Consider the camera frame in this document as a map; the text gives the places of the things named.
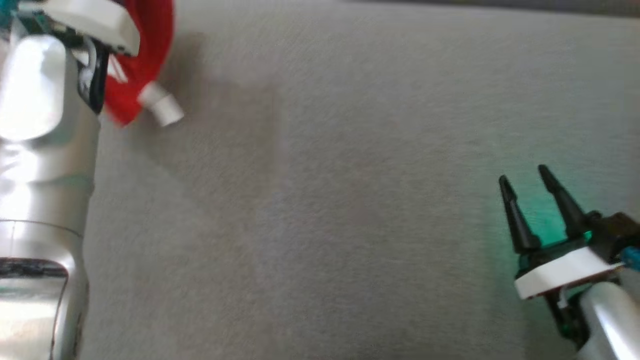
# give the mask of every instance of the red garment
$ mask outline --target red garment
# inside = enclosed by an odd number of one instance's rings
[[[124,0],[125,7],[140,31],[140,52],[135,58],[116,55],[128,83],[107,78],[105,103],[113,120],[127,125],[136,119],[142,105],[138,96],[155,81],[169,54],[173,40],[173,0]]]

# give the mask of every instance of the gray carpet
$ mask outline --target gray carpet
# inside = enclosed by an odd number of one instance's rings
[[[637,20],[177,1],[188,116],[102,131],[82,359],[567,359],[497,178],[640,217]]]

